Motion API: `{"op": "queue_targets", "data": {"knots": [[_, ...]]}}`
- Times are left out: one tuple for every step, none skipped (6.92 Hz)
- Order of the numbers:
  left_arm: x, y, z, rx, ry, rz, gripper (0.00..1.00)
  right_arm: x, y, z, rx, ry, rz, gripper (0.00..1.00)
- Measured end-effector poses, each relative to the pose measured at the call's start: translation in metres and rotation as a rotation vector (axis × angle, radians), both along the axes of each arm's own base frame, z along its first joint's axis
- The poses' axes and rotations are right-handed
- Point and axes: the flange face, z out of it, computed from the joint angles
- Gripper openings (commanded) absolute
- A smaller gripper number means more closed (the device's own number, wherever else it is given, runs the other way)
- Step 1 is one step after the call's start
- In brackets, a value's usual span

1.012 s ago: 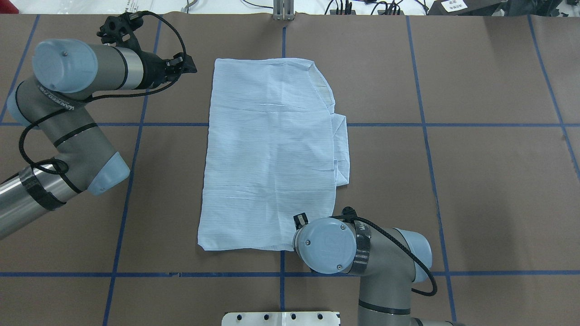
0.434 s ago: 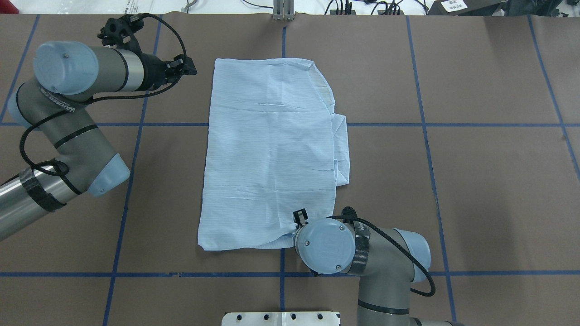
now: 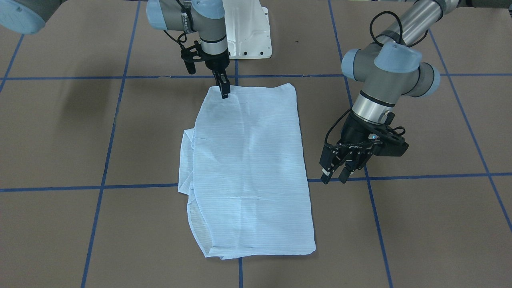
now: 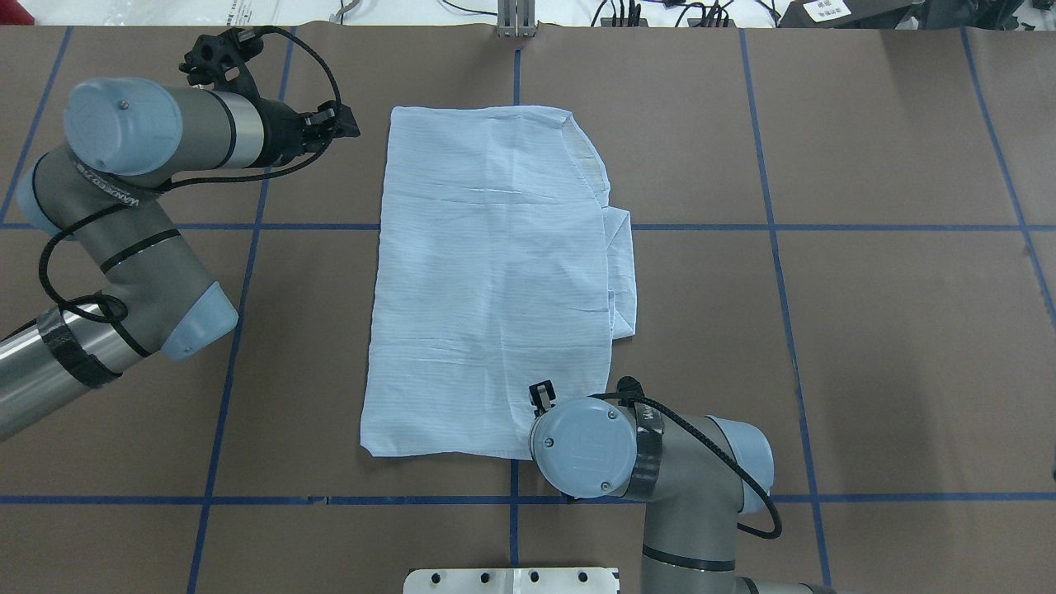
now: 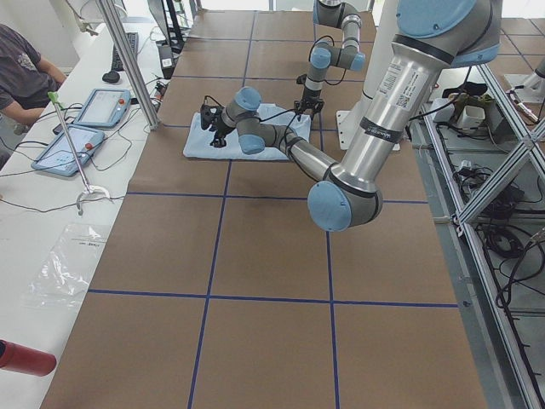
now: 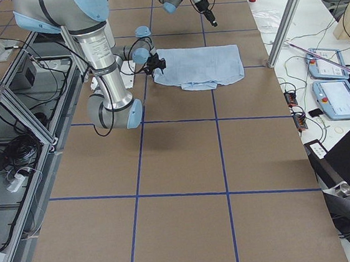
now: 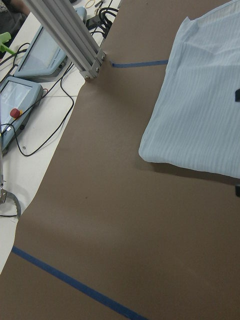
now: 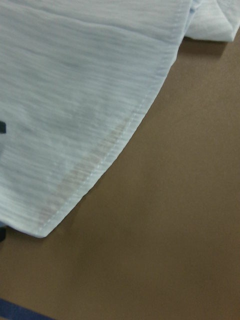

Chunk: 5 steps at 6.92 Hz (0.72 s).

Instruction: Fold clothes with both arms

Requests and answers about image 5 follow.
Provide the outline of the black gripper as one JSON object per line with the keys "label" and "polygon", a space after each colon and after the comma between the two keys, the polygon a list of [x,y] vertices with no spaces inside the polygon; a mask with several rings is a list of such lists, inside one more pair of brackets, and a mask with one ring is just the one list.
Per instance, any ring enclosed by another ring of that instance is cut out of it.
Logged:
{"label": "black gripper", "polygon": [[201,106],[200,108],[201,129],[215,132],[210,143],[212,147],[224,147],[225,137],[234,130],[234,127],[222,118],[223,111],[224,107],[221,106]]}
{"label": "black gripper", "polygon": [[314,81],[306,74],[302,74],[296,79],[296,83],[302,84],[304,90],[301,99],[294,101],[294,112],[301,116],[310,110],[310,117],[313,118],[315,114],[322,111],[324,106],[324,101],[320,97],[324,82]]}

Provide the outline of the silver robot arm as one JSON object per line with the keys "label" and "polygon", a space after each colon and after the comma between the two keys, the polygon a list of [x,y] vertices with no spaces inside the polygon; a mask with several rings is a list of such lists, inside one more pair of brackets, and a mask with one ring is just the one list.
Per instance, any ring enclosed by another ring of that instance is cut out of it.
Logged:
{"label": "silver robot arm", "polygon": [[331,36],[318,38],[309,51],[309,68],[296,80],[304,86],[301,99],[294,102],[294,112],[302,115],[310,112],[311,116],[321,112],[324,100],[321,92],[325,84],[338,85],[327,79],[330,67],[343,71],[359,72],[363,69],[365,55],[360,52],[359,39],[362,19],[357,9],[342,1],[316,1],[313,5],[313,22],[319,26],[328,26],[342,31],[342,41],[336,45]]}
{"label": "silver robot arm", "polygon": [[259,92],[240,89],[226,105],[202,105],[201,127],[224,147],[231,133],[247,154],[273,147],[314,179],[307,206],[325,231],[343,231],[375,219],[382,209],[376,177],[405,126],[448,68],[492,61],[499,50],[499,1],[401,1],[390,12],[395,22],[387,64],[341,161],[301,138],[289,125],[259,116]]}

